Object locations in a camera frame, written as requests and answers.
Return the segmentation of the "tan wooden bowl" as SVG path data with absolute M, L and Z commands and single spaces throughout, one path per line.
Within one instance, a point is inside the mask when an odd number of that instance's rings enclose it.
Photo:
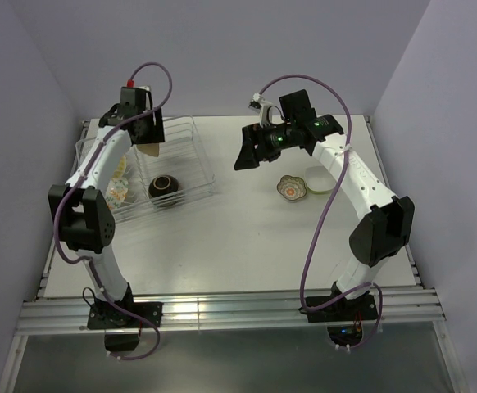
M 158 157 L 160 155 L 159 143 L 139 144 L 136 147 L 144 155 L 151 156 L 151 157 Z

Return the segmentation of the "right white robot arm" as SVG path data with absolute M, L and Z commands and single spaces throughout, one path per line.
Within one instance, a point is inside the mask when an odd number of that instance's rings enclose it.
M 283 150 L 299 147 L 334 178 L 359 219 L 348 239 L 352 255 L 334 284 L 340 293 L 330 302 L 335 316 L 351 318 L 381 267 L 409 242 L 415 206 L 410 197 L 397 196 L 378 179 L 332 115 L 316 114 L 306 90 L 282 96 L 279 103 L 284 120 L 275 124 L 272 103 L 254 94 L 249 106 L 259 120 L 242 128 L 234 170 L 255 169 L 277 160 Z

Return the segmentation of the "dark brown glazed bowl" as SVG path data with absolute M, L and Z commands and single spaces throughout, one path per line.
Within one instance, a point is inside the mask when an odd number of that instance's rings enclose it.
M 148 185 L 148 197 L 157 208 L 167 208 L 182 201 L 184 193 L 180 182 L 172 175 L 156 176 Z

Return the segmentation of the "small scalloped floral dish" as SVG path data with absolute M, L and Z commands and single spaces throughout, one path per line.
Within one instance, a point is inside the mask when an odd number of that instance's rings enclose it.
M 284 175 L 276 186 L 277 192 L 289 202 L 300 201 L 307 196 L 305 181 L 298 176 Z

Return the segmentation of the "green and white bowl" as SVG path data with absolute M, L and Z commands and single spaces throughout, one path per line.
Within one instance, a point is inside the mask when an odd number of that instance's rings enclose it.
M 304 172 L 304 181 L 308 191 L 314 194 L 331 192 L 336 184 L 334 177 L 322 166 L 307 168 Z

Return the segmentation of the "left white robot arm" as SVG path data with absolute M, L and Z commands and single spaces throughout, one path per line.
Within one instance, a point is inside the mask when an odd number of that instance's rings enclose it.
M 104 193 L 131 147 L 158 156 L 164 125 L 161 109 L 151 106 L 150 89 L 129 79 L 119 102 L 99 120 L 97 137 L 78 169 L 48 192 L 57 253 L 67 264 L 84 264 L 94 286 L 93 313 L 117 327 L 134 321 L 136 307 L 112 250 L 116 225 Z

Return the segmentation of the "floral leaf pattern bowl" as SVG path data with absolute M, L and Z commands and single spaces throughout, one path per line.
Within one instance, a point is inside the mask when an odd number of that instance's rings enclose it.
M 129 191 L 129 181 L 125 177 L 111 178 L 104 192 L 104 199 L 110 210 L 122 207 Z

